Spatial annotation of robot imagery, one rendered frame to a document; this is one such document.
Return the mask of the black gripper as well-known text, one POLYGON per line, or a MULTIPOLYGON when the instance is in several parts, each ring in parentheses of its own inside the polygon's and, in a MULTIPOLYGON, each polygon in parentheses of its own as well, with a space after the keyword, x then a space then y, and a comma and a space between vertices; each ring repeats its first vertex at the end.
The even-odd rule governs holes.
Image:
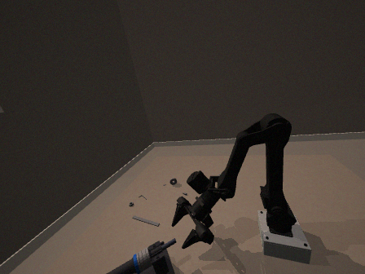
POLYGON ((187 239, 184 241, 182 248, 186 249, 188 246, 195 244, 196 242, 203 241, 204 243, 212 244, 214 234, 206 227, 201 221, 209 212, 212 213, 212 206, 209 205, 202 196, 196 197, 196 202, 191 205, 190 202, 184 197, 177 199, 177 208, 175 211, 172 227, 174 227, 180 219, 189 214, 196 224, 196 230, 192 229, 187 239), (192 215, 192 214, 193 215, 192 215))

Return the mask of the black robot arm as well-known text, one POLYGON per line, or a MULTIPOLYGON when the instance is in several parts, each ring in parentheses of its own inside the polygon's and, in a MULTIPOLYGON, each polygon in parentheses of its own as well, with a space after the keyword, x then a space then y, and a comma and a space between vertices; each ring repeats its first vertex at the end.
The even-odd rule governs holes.
POLYGON ((260 186, 262 203, 267 210, 266 223, 270 233, 293 237, 292 225, 296 219, 283 193, 284 147, 291 130, 291 123, 279 114, 265 115, 236 136, 226 169, 220 176, 208 179, 201 171, 196 171, 187 183, 212 207, 220 198, 226 201, 235 195, 237 176, 249 147, 266 144, 266 185, 260 186))

